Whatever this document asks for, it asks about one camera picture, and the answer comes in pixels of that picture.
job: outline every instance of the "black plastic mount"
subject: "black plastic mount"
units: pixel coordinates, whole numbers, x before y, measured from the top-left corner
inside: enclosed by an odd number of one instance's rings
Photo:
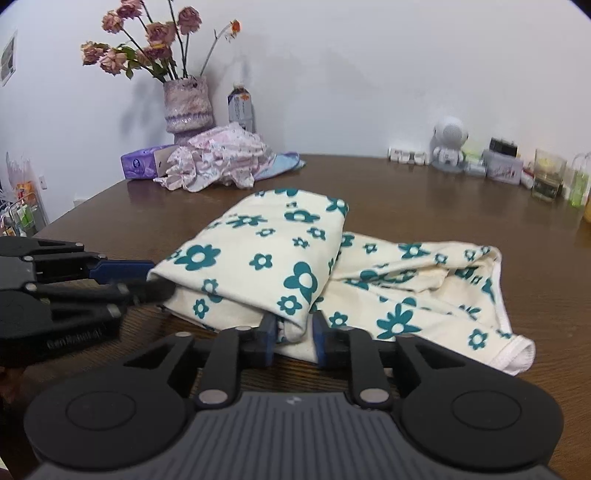
[[[302,453],[299,459],[293,457],[296,438],[318,442],[323,436],[324,442],[356,442],[357,447],[347,447],[349,460],[342,451],[326,447],[330,458],[316,456],[314,461],[320,463],[310,467],[308,478],[338,478],[338,471],[355,479],[383,478],[379,469],[362,460],[367,453],[359,446],[360,436],[369,443],[391,442],[382,447],[387,455],[404,450],[413,462],[426,462],[430,466],[424,469],[433,479],[558,478],[545,466],[560,438],[562,416],[544,391],[418,337],[372,340],[364,330],[329,328],[321,312],[313,316],[313,330],[321,366],[350,371],[346,396],[241,394],[240,372],[272,363],[276,318],[266,314],[256,329],[223,330],[214,340],[194,340],[180,332],[111,367],[66,380],[33,401],[25,431],[43,461],[70,473],[121,472],[117,478],[126,478],[120,469],[134,465],[146,464],[153,470],[154,462],[171,462],[168,468],[172,468],[181,462],[175,453],[181,445],[194,457],[192,464],[210,472],[210,459],[201,456],[205,447],[196,446],[200,439],[211,445],[227,444],[228,453],[241,461],[247,461],[243,456],[252,444],[274,451],[277,442],[285,443],[293,448],[281,450],[282,461],[295,465],[303,461]],[[401,398],[393,395],[385,367],[393,369]],[[190,396],[199,369],[200,381]],[[274,425],[273,439],[268,441],[261,437],[267,425]],[[327,437],[334,434],[340,435],[339,440]],[[336,461],[357,462],[359,470],[338,469]],[[398,468],[408,461],[388,459]],[[332,467],[324,469],[322,462]],[[244,473],[230,464],[220,468],[229,468],[237,478]],[[299,478],[268,476],[272,467],[260,468],[270,470],[255,468],[252,478]],[[129,478],[137,474],[129,471]]]

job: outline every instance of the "glass cup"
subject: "glass cup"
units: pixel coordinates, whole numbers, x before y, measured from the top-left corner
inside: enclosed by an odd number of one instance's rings
[[[565,159],[537,149],[534,163],[534,187],[531,189],[532,197],[553,202],[558,195],[565,169]]]

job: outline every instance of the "green leaf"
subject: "green leaf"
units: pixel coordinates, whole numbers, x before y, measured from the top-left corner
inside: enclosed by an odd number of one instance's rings
[[[154,66],[154,73],[156,76],[158,77],[164,77],[164,75],[166,75],[168,72],[166,71],[166,69],[160,65],[157,62],[152,62],[152,65]]]
[[[135,60],[135,50],[131,47],[121,47],[121,51],[127,55],[128,60]]]

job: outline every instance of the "wooden table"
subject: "wooden table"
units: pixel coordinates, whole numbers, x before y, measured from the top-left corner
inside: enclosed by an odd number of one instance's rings
[[[548,205],[521,187],[433,168],[372,158],[306,156],[301,171],[256,184],[257,190],[296,187],[345,199],[345,228],[393,242],[458,240],[494,245],[503,253],[502,291],[517,333],[537,346],[522,377],[560,403],[565,426],[551,466],[565,479],[591,471],[591,225],[565,202]],[[168,192],[151,181],[123,181],[65,214],[40,237],[84,242],[111,258],[164,259],[251,191],[212,186],[200,193]],[[178,330],[208,334],[154,308],[130,312],[122,341],[27,371],[26,401],[46,382],[104,364]],[[247,372],[249,389],[344,388],[313,365],[278,359],[266,372]],[[0,426],[0,455],[15,479],[35,467],[17,406]]]

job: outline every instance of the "small box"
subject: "small box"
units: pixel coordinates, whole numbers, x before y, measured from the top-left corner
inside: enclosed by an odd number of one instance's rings
[[[486,176],[492,180],[503,181],[512,185],[519,185],[523,160],[510,155],[485,150],[482,158],[486,165]]]
[[[121,157],[126,179],[154,179],[166,175],[167,160],[178,145],[144,148]]]

